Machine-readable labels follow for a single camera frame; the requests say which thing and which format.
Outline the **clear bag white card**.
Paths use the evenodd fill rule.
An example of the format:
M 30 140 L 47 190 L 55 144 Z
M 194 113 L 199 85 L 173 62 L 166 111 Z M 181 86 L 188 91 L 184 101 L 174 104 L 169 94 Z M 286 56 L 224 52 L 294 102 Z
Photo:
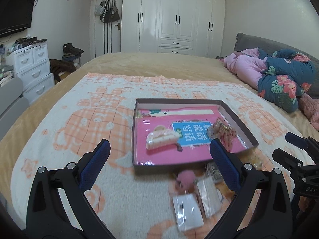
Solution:
M 221 209 L 221 199 L 212 177 L 207 176 L 196 182 L 197 193 L 206 218 L 211 218 Z

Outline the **white earring card packet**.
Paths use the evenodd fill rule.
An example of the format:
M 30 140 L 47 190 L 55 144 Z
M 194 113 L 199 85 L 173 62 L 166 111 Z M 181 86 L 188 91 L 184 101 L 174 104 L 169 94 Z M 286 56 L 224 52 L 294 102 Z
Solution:
M 180 232 L 200 228 L 204 225 L 201 210 L 194 193 L 172 198 L 177 228 Z

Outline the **pink fluffy pom-pom clip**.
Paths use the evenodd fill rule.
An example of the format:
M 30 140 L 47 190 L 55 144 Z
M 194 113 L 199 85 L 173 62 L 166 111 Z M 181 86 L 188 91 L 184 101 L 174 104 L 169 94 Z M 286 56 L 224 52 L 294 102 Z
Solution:
M 193 193 L 195 191 L 196 176 L 192 170 L 184 170 L 178 173 L 175 188 L 179 194 Z

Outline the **spotted translucent hair claw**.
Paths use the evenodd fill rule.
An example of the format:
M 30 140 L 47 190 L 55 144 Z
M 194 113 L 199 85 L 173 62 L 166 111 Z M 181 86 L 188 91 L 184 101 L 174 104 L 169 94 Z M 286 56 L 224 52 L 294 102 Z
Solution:
M 218 117 L 207 129 L 207 136 L 211 140 L 218 139 L 225 149 L 230 152 L 234 139 L 237 137 L 237 132 L 224 119 Z

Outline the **white plastic hair claw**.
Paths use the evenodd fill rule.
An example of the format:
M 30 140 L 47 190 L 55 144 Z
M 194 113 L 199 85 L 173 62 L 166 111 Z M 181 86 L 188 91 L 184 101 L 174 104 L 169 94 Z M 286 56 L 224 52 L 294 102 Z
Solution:
M 172 145 L 177 143 L 178 140 L 179 132 L 159 125 L 147 135 L 146 149 L 153 150 L 160 147 Z

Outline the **small clear jewelry bag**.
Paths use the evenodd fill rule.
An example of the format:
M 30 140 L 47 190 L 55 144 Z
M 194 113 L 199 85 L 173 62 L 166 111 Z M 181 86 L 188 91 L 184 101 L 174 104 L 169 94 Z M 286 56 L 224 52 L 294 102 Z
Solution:
M 215 183 L 219 183 L 223 180 L 222 174 L 220 173 L 220 170 L 215 162 L 208 162 L 206 164 L 206 171 L 207 174 L 212 177 Z

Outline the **blue floral quilt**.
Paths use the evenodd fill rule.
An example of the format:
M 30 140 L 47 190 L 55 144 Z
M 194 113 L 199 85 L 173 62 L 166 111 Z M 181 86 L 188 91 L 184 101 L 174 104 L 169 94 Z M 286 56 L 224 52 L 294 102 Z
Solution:
M 298 109 L 298 99 L 307 92 L 316 75 L 310 58 L 301 52 L 281 49 L 272 55 L 259 49 L 266 68 L 257 83 L 258 95 L 288 113 Z

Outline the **pink quilted jacket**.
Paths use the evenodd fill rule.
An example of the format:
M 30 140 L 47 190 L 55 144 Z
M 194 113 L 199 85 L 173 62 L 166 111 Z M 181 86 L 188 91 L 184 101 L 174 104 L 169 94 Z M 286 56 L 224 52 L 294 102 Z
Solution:
M 258 81 L 266 69 L 267 55 L 261 55 L 259 48 L 234 51 L 225 58 L 219 59 L 239 80 L 258 90 Z

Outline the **small brown metal clip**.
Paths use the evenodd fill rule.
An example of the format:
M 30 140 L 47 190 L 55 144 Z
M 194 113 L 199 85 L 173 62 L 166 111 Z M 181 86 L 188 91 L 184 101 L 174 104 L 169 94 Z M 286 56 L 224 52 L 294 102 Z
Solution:
M 183 148 L 182 148 L 182 146 L 179 143 L 176 143 L 176 146 L 177 146 L 177 151 L 178 152 L 182 152 L 183 151 Z

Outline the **brown cardboard box tray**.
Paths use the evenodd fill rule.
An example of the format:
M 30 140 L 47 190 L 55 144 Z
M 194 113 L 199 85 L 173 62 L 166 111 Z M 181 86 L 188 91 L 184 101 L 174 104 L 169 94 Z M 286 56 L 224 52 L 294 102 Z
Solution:
M 247 152 L 258 141 L 221 100 L 137 99 L 132 123 L 132 163 L 138 175 L 201 168 L 212 161 L 210 142 L 231 153 Z

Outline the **grey chair back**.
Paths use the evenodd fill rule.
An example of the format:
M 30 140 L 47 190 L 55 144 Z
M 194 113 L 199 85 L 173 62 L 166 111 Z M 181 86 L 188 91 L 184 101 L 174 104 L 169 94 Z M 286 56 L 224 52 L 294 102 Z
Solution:
M 19 116 L 29 107 L 29 101 L 22 97 L 23 83 L 20 78 L 9 79 L 1 86 L 0 140 L 4 138 Z

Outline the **grey headboard pillow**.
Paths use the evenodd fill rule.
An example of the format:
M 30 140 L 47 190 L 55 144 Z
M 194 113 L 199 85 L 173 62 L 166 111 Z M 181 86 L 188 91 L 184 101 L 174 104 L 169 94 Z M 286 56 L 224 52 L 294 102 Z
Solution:
M 276 42 L 274 40 L 257 37 L 257 36 L 251 36 L 246 35 L 244 33 L 238 33 L 236 36 L 236 43 L 234 46 L 235 51 L 242 51 L 245 49 L 253 49 L 253 48 L 260 48 L 263 51 L 265 51 L 267 54 L 271 55 L 273 52 L 280 50 L 280 49 L 292 49 L 297 52 L 301 52 L 307 57 L 310 58 L 310 60 L 315 64 L 318 63 L 318 59 L 310 55 L 309 53 L 306 53 L 302 50 L 299 50 L 297 48 L 294 48 L 292 46 Z

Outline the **white drawer cabinet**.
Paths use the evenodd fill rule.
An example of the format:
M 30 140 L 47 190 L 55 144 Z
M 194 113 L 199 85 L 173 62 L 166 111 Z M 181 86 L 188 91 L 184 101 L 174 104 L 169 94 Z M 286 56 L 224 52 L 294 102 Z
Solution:
M 14 77 L 22 81 L 22 96 L 29 104 L 33 104 L 55 85 L 45 39 L 13 51 L 7 60 L 14 68 Z

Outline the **dark clothes pile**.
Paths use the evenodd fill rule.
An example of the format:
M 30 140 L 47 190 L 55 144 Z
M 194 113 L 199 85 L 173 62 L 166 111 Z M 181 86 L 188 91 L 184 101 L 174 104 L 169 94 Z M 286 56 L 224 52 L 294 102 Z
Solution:
M 81 64 L 81 56 L 84 51 L 80 48 L 76 48 L 72 43 L 65 43 L 63 45 L 62 59 L 49 59 L 50 72 L 53 74 L 56 83 L 61 81 L 60 73 L 67 72 L 73 73 L 76 71 L 74 61 L 78 59 L 78 64 Z

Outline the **white door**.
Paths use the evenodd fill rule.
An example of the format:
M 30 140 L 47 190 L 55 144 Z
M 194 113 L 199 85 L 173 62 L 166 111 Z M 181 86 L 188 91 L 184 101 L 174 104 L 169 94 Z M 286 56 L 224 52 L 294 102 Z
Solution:
M 89 23 L 89 37 L 90 37 L 90 56 L 96 58 L 108 53 L 121 52 L 121 17 L 122 17 L 122 2 L 123 0 L 109 0 L 116 1 L 116 6 L 119 9 L 120 20 L 112 23 L 103 23 L 99 15 L 95 15 L 95 9 L 100 3 L 108 0 L 91 0 L 90 3 L 90 23 Z

